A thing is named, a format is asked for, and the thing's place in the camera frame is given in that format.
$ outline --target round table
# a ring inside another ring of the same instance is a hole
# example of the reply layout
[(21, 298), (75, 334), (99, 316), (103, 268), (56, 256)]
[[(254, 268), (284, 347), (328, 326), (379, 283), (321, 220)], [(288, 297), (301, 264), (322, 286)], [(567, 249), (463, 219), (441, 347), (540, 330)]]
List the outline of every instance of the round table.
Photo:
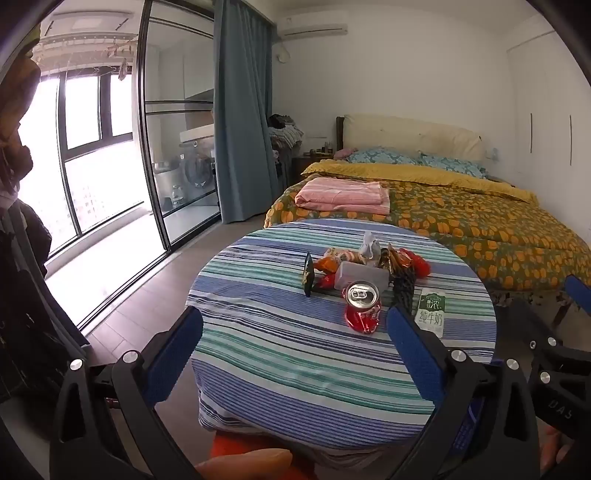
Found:
[(492, 359), (495, 312), (486, 288), (438, 243), (383, 223), (318, 219), (258, 230), (222, 250), (199, 273), (187, 305), (198, 308), (203, 337), (191, 357), (208, 429), (266, 433), (314, 452), (326, 465), (360, 468), (388, 445), (421, 431), (433, 411), (385, 331), (349, 328), (344, 300), (301, 287), (306, 253), (358, 249), (365, 231), (421, 255), (423, 287), (446, 292), (442, 341), (478, 362)]

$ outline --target cream headboard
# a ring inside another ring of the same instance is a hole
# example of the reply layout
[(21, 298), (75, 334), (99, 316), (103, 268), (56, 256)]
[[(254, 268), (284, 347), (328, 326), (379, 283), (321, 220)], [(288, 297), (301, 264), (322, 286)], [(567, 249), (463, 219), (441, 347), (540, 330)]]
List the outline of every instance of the cream headboard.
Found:
[(475, 162), (485, 158), (480, 136), (451, 125), (387, 115), (345, 115), (344, 148), (387, 147), (417, 158), (421, 153)]

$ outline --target bag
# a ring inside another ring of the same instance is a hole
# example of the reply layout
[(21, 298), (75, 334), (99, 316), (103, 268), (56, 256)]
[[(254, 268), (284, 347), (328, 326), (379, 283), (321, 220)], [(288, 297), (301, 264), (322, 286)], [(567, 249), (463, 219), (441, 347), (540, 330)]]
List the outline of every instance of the bag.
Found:
[(13, 237), (0, 232), (0, 403), (27, 394), (55, 403), (70, 355), (30, 273), (17, 270)]

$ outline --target blue floral pillow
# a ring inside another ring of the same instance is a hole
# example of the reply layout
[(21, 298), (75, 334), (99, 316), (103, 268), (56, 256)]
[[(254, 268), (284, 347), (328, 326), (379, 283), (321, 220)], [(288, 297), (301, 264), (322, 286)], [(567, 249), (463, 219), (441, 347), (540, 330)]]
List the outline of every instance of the blue floral pillow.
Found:
[(394, 165), (420, 165), (421, 162), (405, 157), (394, 150), (383, 147), (372, 147), (353, 152), (349, 158), (351, 163), (391, 163)]
[(456, 158), (446, 157), (433, 157), (432, 155), (421, 154), (420, 159), (421, 165), (427, 167), (440, 168), (442, 170), (454, 171), (456, 173), (463, 173), (470, 175), (477, 179), (485, 179), (488, 172), (484, 167), (480, 167), (477, 164), (467, 161), (458, 160)]

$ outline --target hand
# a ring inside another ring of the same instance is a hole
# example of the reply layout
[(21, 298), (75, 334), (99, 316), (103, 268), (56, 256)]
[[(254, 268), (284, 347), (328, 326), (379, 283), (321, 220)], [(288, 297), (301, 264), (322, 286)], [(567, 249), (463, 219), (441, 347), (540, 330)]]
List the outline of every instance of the hand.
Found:
[(270, 448), (215, 457), (195, 468), (206, 480), (278, 480), (292, 458), (289, 450)]
[(561, 433), (547, 425), (544, 429), (545, 441), (540, 448), (540, 471), (542, 474), (560, 463), (569, 452), (570, 445), (561, 445)]

